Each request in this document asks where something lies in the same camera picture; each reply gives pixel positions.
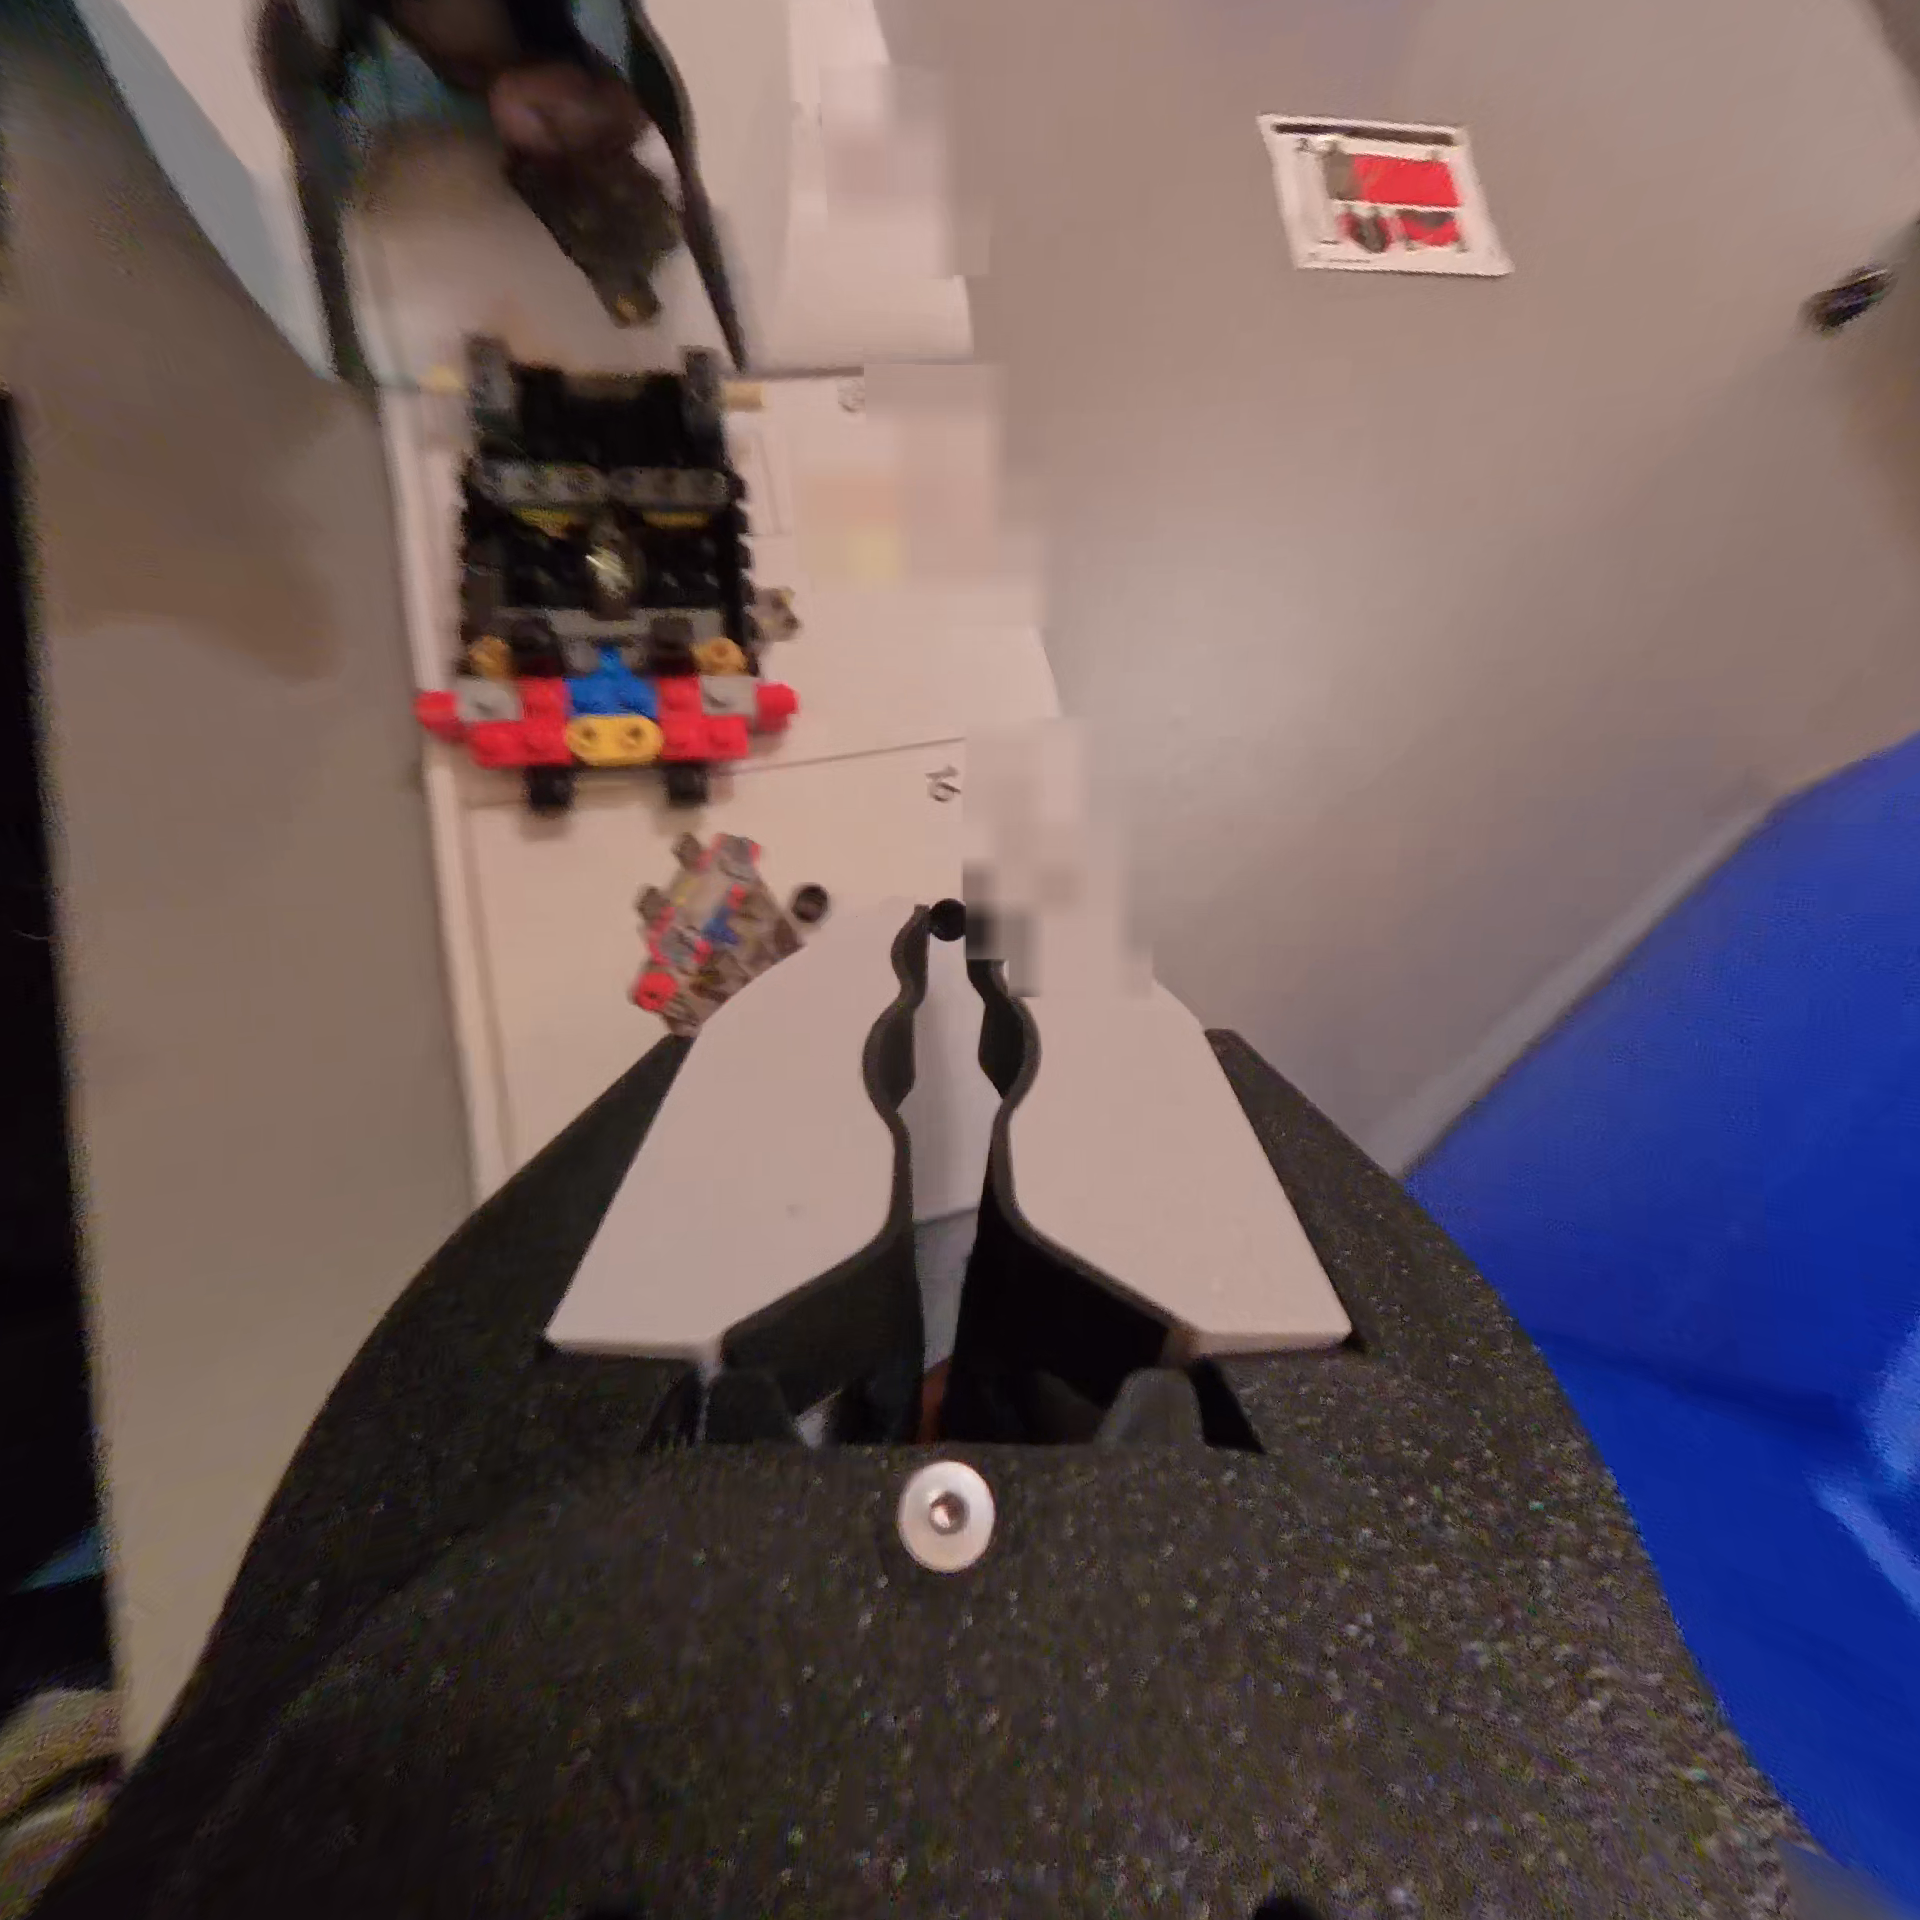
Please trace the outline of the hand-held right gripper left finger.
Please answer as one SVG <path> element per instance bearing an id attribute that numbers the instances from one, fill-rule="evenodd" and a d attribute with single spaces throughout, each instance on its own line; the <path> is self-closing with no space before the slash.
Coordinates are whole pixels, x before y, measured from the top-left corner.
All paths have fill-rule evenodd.
<path id="1" fill-rule="evenodd" d="M 912 1223 L 924 911 L 833 919 L 689 1042 L 554 1308 L 561 1352 L 716 1370 Z"/>

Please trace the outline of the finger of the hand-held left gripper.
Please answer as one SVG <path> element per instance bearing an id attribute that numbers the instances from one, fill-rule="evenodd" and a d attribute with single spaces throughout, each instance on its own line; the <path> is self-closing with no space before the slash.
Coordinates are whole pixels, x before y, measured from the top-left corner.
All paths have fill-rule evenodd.
<path id="1" fill-rule="evenodd" d="M 875 349 L 875 295 L 825 209 L 829 72 L 875 66 L 875 4 L 635 4 L 635 41 L 681 95 L 700 274 L 748 372 L 852 372 Z"/>
<path id="2" fill-rule="evenodd" d="M 344 264 L 355 4 L 78 2 L 151 157 L 311 372 L 365 378 Z"/>

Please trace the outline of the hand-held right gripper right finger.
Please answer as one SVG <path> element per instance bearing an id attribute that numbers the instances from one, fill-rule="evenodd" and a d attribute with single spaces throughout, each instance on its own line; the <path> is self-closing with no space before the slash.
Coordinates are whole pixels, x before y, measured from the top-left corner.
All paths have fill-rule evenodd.
<path id="1" fill-rule="evenodd" d="M 968 963 L 999 1094 L 956 1366 L 1326 1352 L 1338 1299 L 1207 1033 L 1158 983 L 1014 996 Z"/>

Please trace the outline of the black and red lego car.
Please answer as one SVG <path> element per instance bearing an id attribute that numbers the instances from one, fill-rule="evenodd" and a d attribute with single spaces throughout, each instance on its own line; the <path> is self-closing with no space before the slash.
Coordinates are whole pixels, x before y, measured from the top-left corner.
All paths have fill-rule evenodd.
<path id="1" fill-rule="evenodd" d="M 492 334 L 461 345 L 452 646 L 419 732 L 515 780 L 540 821 L 638 775 L 710 804 L 798 715 L 766 648 L 787 594 L 752 576 L 748 482 L 706 349 L 658 372 L 565 372 Z"/>

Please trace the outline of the white lego instruction booklet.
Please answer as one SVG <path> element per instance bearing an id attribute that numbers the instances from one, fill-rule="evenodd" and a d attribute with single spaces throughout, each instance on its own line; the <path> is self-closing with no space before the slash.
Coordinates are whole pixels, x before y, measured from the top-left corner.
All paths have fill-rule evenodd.
<path id="1" fill-rule="evenodd" d="M 444 684 L 456 638 L 459 349 L 498 336 L 563 370 L 646 370 L 712 324 L 683 262 L 652 330 L 604 318 L 490 153 L 411 126 L 371 162 L 348 224 L 361 339 L 396 517 L 411 684 Z M 995 376 L 960 363 L 756 374 L 731 415 L 760 588 L 798 632 L 769 671 L 798 696 L 787 732 L 677 813 L 644 771 L 590 777 L 536 821 L 515 777 L 438 742 L 421 780 L 475 1191 L 486 1195 L 660 1037 L 627 994 L 635 900 L 683 832 L 758 844 L 777 890 L 837 911 L 956 892 L 968 748 L 1056 709 L 1022 553 L 995 499 Z"/>

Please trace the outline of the person's left hand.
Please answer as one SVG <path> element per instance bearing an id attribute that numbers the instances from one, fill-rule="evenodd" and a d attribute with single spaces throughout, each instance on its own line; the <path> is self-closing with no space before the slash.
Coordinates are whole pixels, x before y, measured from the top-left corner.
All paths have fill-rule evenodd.
<path id="1" fill-rule="evenodd" d="M 486 112 L 500 147 L 535 162 L 561 162 L 598 149 L 606 128 L 621 130 L 621 101 L 608 114 L 602 78 L 575 62 L 536 60 L 504 68 L 486 85 Z"/>

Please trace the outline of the large blue plastic bin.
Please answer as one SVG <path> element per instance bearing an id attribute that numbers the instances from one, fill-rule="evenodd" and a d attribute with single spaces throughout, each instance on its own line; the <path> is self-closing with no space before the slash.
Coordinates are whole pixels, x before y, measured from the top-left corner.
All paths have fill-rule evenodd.
<path id="1" fill-rule="evenodd" d="M 1917 744 L 1782 804 L 1407 1189 L 1834 1867 L 1917 1897 Z"/>

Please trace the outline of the white card with red print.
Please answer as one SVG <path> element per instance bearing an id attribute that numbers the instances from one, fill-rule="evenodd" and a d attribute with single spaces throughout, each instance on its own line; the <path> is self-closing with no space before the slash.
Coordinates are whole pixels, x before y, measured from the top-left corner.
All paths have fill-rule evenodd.
<path id="1" fill-rule="evenodd" d="M 1261 114 L 1255 126 L 1297 272 L 1513 272 L 1465 128 L 1289 114 Z"/>

